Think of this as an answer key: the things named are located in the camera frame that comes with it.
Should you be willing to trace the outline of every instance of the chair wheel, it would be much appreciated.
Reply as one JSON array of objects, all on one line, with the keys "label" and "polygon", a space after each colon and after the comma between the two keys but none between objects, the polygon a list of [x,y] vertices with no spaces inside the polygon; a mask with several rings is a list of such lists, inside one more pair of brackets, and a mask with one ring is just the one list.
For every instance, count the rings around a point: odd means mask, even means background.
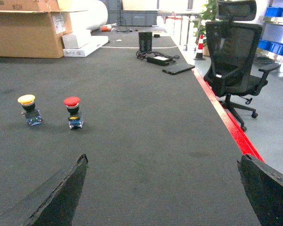
[{"label": "chair wheel", "polygon": [[245,126],[241,127],[242,131],[245,132],[247,130],[247,128]]},{"label": "chair wheel", "polygon": [[257,118],[257,116],[258,116],[258,113],[256,113],[256,112],[253,112],[253,114],[251,114],[251,116],[252,116],[252,118]]}]

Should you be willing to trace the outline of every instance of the chair headrest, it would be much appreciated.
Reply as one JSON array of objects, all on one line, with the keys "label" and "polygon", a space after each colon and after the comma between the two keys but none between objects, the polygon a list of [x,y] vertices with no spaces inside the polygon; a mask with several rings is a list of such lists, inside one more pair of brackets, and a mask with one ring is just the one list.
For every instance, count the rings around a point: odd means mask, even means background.
[{"label": "chair headrest", "polygon": [[255,0],[216,0],[217,19],[230,21],[251,21],[255,19],[257,5]]}]

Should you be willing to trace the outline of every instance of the orange traffic cone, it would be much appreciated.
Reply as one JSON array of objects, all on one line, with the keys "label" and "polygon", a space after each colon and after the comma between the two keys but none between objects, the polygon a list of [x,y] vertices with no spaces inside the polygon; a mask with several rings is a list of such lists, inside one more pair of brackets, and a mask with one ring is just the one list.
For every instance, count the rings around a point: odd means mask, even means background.
[{"label": "orange traffic cone", "polygon": [[198,49],[196,50],[196,56],[194,60],[205,60],[205,58],[203,58],[203,34],[200,35]]}]

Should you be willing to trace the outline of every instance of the cable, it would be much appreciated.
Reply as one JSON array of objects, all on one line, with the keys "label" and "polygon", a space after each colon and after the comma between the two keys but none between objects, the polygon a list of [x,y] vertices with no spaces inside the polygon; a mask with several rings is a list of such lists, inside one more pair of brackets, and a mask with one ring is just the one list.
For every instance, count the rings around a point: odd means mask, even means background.
[{"label": "cable", "polygon": [[175,62],[177,59],[179,59],[179,55],[175,55],[175,56],[169,56],[167,54],[161,53],[161,52],[140,52],[139,50],[136,52],[136,57],[143,60],[145,58],[147,58],[147,54],[154,54],[155,57],[164,57],[164,58],[168,58],[170,60],[172,60],[173,62]]},{"label": "cable", "polygon": [[118,30],[115,30],[116,32],[122,32],[122,33],[129,33],[130,29],[128,29],[127,27],[127,21],[125,18],[123,18],[121,16],[121,13],[119,13],[119,17],[117,18],[117,21],[121,24],[122,23],[122,19],[124,19],[125,21],[125,27],[126,27],[126,30],[125,31],[122,31],[122,29],[119,27],[119,25],[117,25],[117,27],[119,28],[119,31]]}]

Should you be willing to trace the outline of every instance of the metal shelf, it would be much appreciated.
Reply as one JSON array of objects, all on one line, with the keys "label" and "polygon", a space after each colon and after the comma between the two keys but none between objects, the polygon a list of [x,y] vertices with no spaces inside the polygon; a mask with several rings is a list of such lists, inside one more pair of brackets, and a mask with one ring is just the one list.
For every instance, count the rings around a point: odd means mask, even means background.
[{"label": "metal shelf", "polygon": [[283,17],[260,16],[259,20],[265,23],[283,26]]},{"label": "metal shelf", "polygon": [[263,56],[268,57],[268,58],[270,58],[270,59],[272,59],[274,61],[278,61],[278,62],[283,63],[283,56],[278,55],[276,53],[269,52],[269,51],[261,49],[261,48],[257,48],[257,53],[260,53]]}]

